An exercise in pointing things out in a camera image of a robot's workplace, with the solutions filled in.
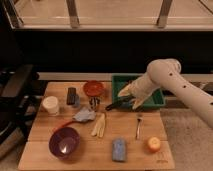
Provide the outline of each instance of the yellow object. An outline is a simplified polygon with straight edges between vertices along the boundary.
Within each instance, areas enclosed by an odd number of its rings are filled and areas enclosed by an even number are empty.
[[[149,138],[147,144],[151,152],[157,152],[160,150],[161,141],[157,137]]]
[[[104,136],[105,125],[106,125],[106,116],[105,114],[102,114],[100,118],[97,120],[91,135],[102,138]]]

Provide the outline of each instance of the red bowl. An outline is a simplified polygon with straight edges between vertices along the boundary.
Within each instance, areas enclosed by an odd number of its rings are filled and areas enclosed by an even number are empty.
[[[89,97],[98,97],[104,91],[104,86],[100,81],[88,81],[83,86],[84,93]]]
[[[74,128],[63,127],[49,140],[50,152],[59,159],[66,159],[78,147],[80,136]]]

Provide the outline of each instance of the white cup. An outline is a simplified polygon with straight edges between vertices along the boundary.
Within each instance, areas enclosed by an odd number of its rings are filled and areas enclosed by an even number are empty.
[[[59,101],[58,98],[55,96],[46,97],[42,102],[42,106],[52,116],[56,116],[59,114]]]

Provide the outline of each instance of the knife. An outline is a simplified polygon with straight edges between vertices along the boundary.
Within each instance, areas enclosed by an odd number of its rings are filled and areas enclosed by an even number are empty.
[[[125,96],[125,97],[122,97],[121,99],[115,101],[114,103],[112,103],[112,104],[106,106],[105,110],[106,110],[106,111],[109,111],[109,110],[118,108],[118,107],[120,107],[124,102],[129,102],[129,101],[132,100],[133,98],[134,98],[134,96]]]

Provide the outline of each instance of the black wall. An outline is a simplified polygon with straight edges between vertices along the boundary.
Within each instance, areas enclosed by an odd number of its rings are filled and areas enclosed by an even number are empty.
[[[25,62],[39,70],[144,72],[177,58],[185,73],[213,69],[213,32],[16,32]]]

